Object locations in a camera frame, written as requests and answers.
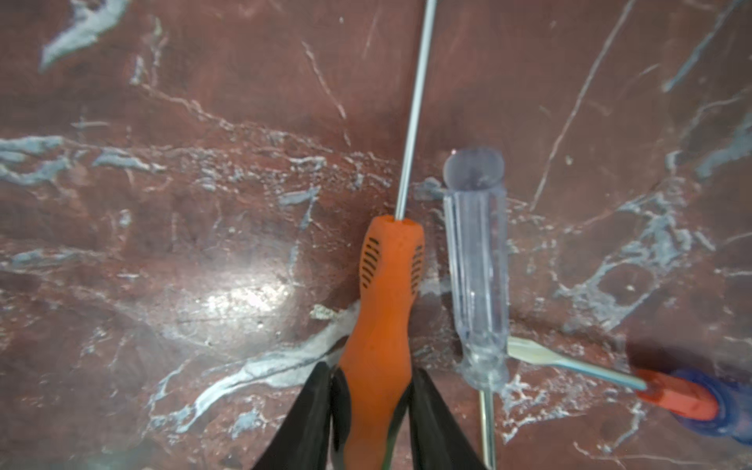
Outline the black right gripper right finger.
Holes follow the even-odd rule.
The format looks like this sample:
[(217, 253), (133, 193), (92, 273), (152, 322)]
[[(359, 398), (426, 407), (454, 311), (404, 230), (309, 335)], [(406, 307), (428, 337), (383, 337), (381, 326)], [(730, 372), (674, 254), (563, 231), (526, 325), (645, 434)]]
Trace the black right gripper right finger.
[(487, 469), (422, 368), (413, 373), (409, 428), (414, 469)]

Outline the clear-handled small screwdriver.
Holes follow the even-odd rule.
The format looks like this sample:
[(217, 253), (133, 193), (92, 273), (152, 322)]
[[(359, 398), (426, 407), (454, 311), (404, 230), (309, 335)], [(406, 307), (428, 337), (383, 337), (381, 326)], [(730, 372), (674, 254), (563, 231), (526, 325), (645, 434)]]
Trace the clear-handled small screwdriver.
[(443, 170), (452, 314), (459, 371), (479, 392), (482, 458), (497, 467), (494, 395), (508, 382), (508, 258), (504, 162), (491, 148), (455, 152)]

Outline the small red-blue precision screwdriver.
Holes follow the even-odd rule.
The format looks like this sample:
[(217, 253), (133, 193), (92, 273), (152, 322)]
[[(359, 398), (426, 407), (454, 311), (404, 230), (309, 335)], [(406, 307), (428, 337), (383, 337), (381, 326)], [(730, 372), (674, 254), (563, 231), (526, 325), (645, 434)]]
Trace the small red-blue precision screwdriver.
[(569, 369), (632, 390), (642, 401), (670, 411), (683, 427), (704, 436), (729, 437), (751, 445), (751, 387), (727, 382), (697, 369), (670, 374), (637, 369), (620, 372), (554, 352), (517, 337), (507, 340), (511, 358), (534, 365)]

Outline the orange precision screwdriver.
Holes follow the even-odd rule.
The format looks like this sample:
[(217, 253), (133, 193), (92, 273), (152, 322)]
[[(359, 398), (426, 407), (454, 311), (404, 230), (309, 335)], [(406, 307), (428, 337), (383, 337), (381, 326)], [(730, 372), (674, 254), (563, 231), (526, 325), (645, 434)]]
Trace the orange precision screwdriver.
[(437, 6), (425, 5), (396, 208), (374, 217), (363, 239), (360, 312), (333, 374), (336, 469), (390, 468), (409, 401), (409, 317), (424, 273), (425, 233), (405, 210)]

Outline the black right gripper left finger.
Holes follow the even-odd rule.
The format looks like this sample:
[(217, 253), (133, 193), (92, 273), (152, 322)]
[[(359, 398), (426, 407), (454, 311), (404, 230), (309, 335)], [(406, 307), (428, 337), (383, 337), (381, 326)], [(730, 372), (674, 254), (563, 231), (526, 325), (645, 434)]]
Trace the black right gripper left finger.
[(325, 469), (331, 419), (330, 393), (331, 368), (325, 362), (319, 362), (253, 469)]

